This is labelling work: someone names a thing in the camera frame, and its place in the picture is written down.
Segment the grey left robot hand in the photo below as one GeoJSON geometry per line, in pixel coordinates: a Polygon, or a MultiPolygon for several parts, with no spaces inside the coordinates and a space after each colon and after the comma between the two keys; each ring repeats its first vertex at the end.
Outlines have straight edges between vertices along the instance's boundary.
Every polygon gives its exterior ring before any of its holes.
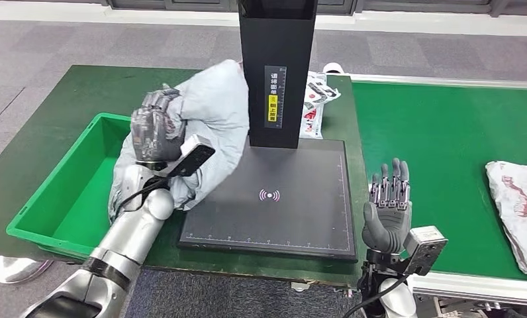
{"type": "Polygon", "coordinates": [[[174,162],[181,156],[185,125],[179,115],[171,115],[171,102],[181,97],[180,90],[164,83],[148,92],[131,115],[131,139],[139,162],[174,162]]]}

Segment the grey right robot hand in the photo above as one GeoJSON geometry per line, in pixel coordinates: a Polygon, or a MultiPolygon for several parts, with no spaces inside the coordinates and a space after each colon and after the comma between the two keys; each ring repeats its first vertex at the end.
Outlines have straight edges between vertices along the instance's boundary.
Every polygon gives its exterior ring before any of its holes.
{"type": "Polygon", "coordinates": [[[392,174],[387,164],[374,174],[369,200],[363,205],[364,226],[361,237],[370,249],[387,254],[400,254],[410,231],[409,170],[405,161],[392,160],[392,174]]]}

